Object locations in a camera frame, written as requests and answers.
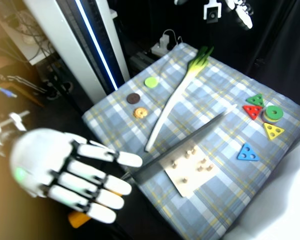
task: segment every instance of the black curtain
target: black curtain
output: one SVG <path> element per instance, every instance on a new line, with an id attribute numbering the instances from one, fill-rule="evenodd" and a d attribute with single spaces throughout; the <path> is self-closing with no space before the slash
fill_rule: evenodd
<path id="1" fill-rule="evenodd" d="M 265 58 L 255 65 L 253 77 L 300 105 L 300 0 L 289 10 Z"/>

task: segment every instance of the triangle block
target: triangle block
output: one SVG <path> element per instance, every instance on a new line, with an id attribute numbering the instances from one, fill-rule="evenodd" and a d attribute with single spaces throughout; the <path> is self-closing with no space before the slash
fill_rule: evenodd
<path id="1" fill-rule="evenodd" d="M 250 116 L 252 120 L 256 120 L 259 113 L 262 110 L 261 106 L 251 106 L 251 105 L 244 105 L 243 109 L 246 111 L 246 113 Z"/>
<path id="2" fill-rule="evenodd" d="M 281 135 L 285 131 L 281 127 L 274 126 L 274 125 L 271 125 L 271 124 L 266 123 L 266 122 L 263 124 L 263 126 L 264 126 L 265 132 L 266 132 L 269 140 L 275 139 L 276 137 L 278 137 L 279 135 Z"/>
<path id="3" fill-rule="evenodd" d="M 250 104 L 256 105 L 256 106 L 260 106 L 260 107 L 264 107 L 264 100 L 262 98 L 262 94 L 257 94 L 255 96 L 251 96 L 249 98 L 246 99 L 246 101 Z"/>
<path id="4" fill-rule="evenodd" d="M 238 154 L 238 157 L 236 158 L 238 160 L 247 160 L 247 161 L 259 161 L 260 158 L 255 153 L 255 151 L 252 150 L 249 143 L 245 143 L 243 147 L 241 148 L 241 151 Z"/>

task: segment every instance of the plaid tablecloth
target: plaid tablecloth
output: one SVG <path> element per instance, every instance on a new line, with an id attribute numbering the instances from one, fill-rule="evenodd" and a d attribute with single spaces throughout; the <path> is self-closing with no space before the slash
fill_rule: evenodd
<path id="1" fill-rule="evenodd" d="M 209 64 L 193 79 L 165 121 L 151 152 L 144 152 L 148 137 L 166 101 L 186 73 L 187 63 L 197 50 L 183 43 L 149 66 L 118 91 L 88 110 L 83 119 L 109 148 L 138 154 L 144 163 L 207 123 L 226 107 L 238 104 L 222 124 L 199 146 L 221 171 L 190 197 L 181 197 L 161 170 L 139 184 L 162 216 L 184 239 L 218 239 L 238 217 L 280 162 L 291 144 L 300 137 L 300 106 L 210 57 Z M 156 77 L 159 85 L 148 88 L 144 81 Z M 126 97 L 138 93 L 141 100 L 129 104 Z M 261 93 L 266 106 L 284 110 L 277 126 L 285 132 L 269 141 L 260 117 L 255 121 L 243 110 L 248 97 Z M 135 108 L 144 107 L 148 116 L 137 119 Z M 260 161 L 237 160 L 248 142 Z"/>

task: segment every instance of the blue light strip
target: blue light strip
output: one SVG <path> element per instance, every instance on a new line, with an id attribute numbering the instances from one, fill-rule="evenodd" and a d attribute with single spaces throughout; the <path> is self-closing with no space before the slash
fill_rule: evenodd
<path id="1" fill-rule="evenodd" d="M 88 29 L 89 34 L 90 34 L 90 36 L 91 36 L 91 38 L 92 38 L 92 41 L 93 41 L 93 43 L 94 43 L 94 45 L 95 45 L 95 48 L 96 48 L 96 50 L 98 51 L 98 53 L 99 53 L 99 55 L 100 55 L 100 58 L 101 58 L 101 60 L 102 60 L 102 62 L 103 62 L 103 65 L 104 65 L 104 67 L 105 67 L 105 70 L 106 70 L 106 72 L 108 73 L 108 75 L 109 75 L 109 77 L 110 77 L 111 83 L 112 83 L 114 89 L 115 89 L 115 90 L 118 90 L 117 84 L 116 84 L 116 82 L 115 82 L 115 80 L 114 80 L 114 77 L 112 76 L 112 74 L 111 74 L 111 72 L 110 72 L 110 69 L 109 69 L 109 67 L 108 67 L 107 61 L 106 61 L 106 59 L 105 59 L 105 56 L 104 56 L 104 54 L 103 54 L 102 51 L 101 51 L 101 48 L 100 48 L 100 46 L 99 46 L 99 43 L 98 43 L 97 38 L 96 38 L 96 36 L 95 36 L 95 33 L 94 33 L 94 31 L 92 30 L 92 27 L 91 27 L 91 25 L 90 25 L 90 22 L 89 22 L 89 20 L 88 20 L 88 18 L 87 18 L 86 12 L 85 12 L 85 10 L 84 10 L 84 8 L 83 8 L 83 6 L 82 6 L 80 0 L 75 0 L 75 3 L 76 3 L 76 5 L 77 5 L 77 7 L 78 7 L 78 9 L 79 9 L 79 11 L 80 11 L 80 13 L 81 13 L 81 16 L 82 16 L 83 21 L 84 21 L 84 23 L 85 23 L 85 25 L 86 25 L 86 28 Z"/>

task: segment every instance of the green triangle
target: green triangle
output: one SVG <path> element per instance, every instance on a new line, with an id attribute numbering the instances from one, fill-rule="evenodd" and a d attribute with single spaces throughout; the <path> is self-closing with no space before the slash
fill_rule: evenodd
<path id="1" fill-rule="evenodd" d="M 246 100 L 248 103 L 256 105 L 256 106 L 260 106 L 260 107 L 264 107 L 264 100 L 262 98 L 262 94 L 257 94 L 255 96 L 251 96 Z"/>

